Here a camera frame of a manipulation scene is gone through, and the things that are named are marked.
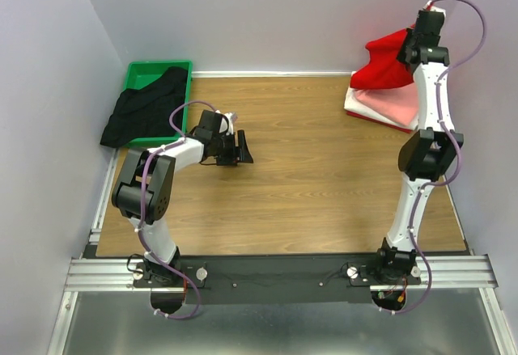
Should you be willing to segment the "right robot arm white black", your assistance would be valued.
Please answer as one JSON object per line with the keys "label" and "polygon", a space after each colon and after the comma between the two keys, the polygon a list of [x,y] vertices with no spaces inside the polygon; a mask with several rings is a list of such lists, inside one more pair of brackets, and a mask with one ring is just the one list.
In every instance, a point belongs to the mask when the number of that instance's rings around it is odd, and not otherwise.
{"label": "right robot arm white black", "polygon": [[374,274],[392,284],[416,267],[417,242],[427,201],[452,163],[460,162],[464,137],[455,130],[448,106],[449,52],[440,46],[445,13],[420,10],[397,60],[405,64],[418,91],[418,125],[398,155],[402,173],[396,215],[376,253]]}

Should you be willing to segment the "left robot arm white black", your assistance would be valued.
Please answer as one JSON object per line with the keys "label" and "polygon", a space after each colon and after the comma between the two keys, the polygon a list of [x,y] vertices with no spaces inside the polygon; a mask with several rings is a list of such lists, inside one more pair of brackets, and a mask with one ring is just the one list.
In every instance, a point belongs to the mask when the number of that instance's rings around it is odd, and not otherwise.
{"label": "left robot arm white black", "polygon": [[180,251],[169,233],[165,214],[174,175],[209,158],[220,167],[252,163],[244,130],[235,129],[237,115],[202,112],[198,124],[178,140],[148,149],[131,149],[117,177],[112,205],[134,227],[144,248],[134,278],[175,285],[183,281]]}

